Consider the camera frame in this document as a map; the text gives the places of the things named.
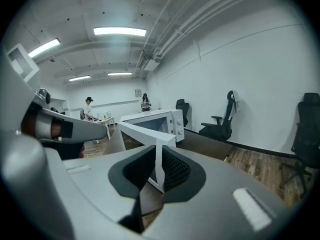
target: fluorescent light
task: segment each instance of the fluorescent light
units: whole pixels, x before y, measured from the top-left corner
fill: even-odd
[[[131,75],[131,72],[123,72],[123,73],[108,73],[108,76],[118,76],[118,75]]]
[[[46,44],[40,46],[39,48],[33,50],[32,52],[30,52],[28,55],[33,58],[34,56],[38,55],[39,53],[42,53],[45,50],[50,49],[51,47],[60,45],[60,42],[58,39],[54,39],[51,42],[47,42]]]
[[[79,77],[71,78],[71,79],[69,79],[69,81],[72,82],[72,81],[77,81],[77,80],[82,80],[82,79],[87,79],[87,78],[91,78],[91,76],[90,75],[79,76]]]
[[[146,30],[142,28],[133,27],[95,27],[93,29],[95,35],[105,35],[105,34],[125,34],[125,35],[135,35],[135,36],[145,36]]]

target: table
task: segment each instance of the table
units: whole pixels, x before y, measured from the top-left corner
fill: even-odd
[[[94,123],[98,123],[98,124],[104,124],[105,127],[106,127],[106,133],[108,135],[108,139],[110,140],[111,139],[111,136],[110,136],[110,132],[109,132],[109,125],[111,125],[111,123],[113,124],[113,126],[115,126],[115,120],[114,120],[114,117],[111,116],[107,119],[102,119],[101,121],[94,121]]]

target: white plastic part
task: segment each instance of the white plastic part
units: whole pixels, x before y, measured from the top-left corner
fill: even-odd
[[[154,71],[156,67],[160,64],[160,62],[156,62],[153,59],[149,59],[147,63],[145,64],[145,67],[143,70],[145,71]]]
[[[232,90],[233,91],[233,97],[234,97],[234,102],[235,102],[235,112],[239,112],[240,108],[239,108],[239,103],[240,103],[240,98],[239,98],[239,94],[236,90]]]
[[[52,116],[39,113],[35,120],[35,137],[37,139],[52,139],[51,137]]]
[[[91,169],[90,165],[86,164],[86,165],[81,165],[73,168],[68,168],[66,170],[70,175],[72,175],[72,174],[82,173],[90,169]]]
[[[271,218],[245,188],[238,188],[232,195],[254,231],[260,231],[271,224]]]

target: chair armrest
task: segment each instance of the chair armrest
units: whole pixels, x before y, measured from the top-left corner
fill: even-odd
[[[221,125],[221,124],[220,124],[220,120],[223,119],[221,116],[215,116],[215,115],[213,115],[213,116],[211,116],[211,118],[215,118],[215,119],[216,119],[216,123],[218,124],[218,126]]]
[[[216,126],[216,124],[206,123],[206,122],[202,122],[201,125],[202,125],[202,126]]]

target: office chair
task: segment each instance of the office chair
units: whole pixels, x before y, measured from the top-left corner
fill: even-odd
[[[175,109],[176,110],[182,110],[183,127],[186,127],[186,125],[189,122],[188,119],[187,119],[187,113],[188,113],[189,107],[190,107],[190,104],[189,103],[185,103],[184,99],[178,99],[176,101]]]
[[[287,167],[294,170],[294,174],[280,184],[280,188],[299,176],[301,179],[303,193],[300,198],[306,193],[305,176],[308,176],[308,181],[311,179],[311,173],[306,171],[306,167],[313,169],[320,168],[320,96],[318,93],[305,93],[303,101],[298,103],[298,113],[300,122],[297,123],[297,130],[292,145],[292,152],[295,153],[297,162],[295,165],[282,163],[282,167]]]
[[[227,94],[228,105],[226,106],[225,116],[223,123],[221,124],[221,120],[223,119],[221,116],[211,116],[216,119],[217,124],[212,123],[201,123],[204,128],[199,131],[199,134],[217,141],[226,141],[231,137],[231,121],[232,117],[229,120],[232,107],[235,103],[234,92],[231,90]]]

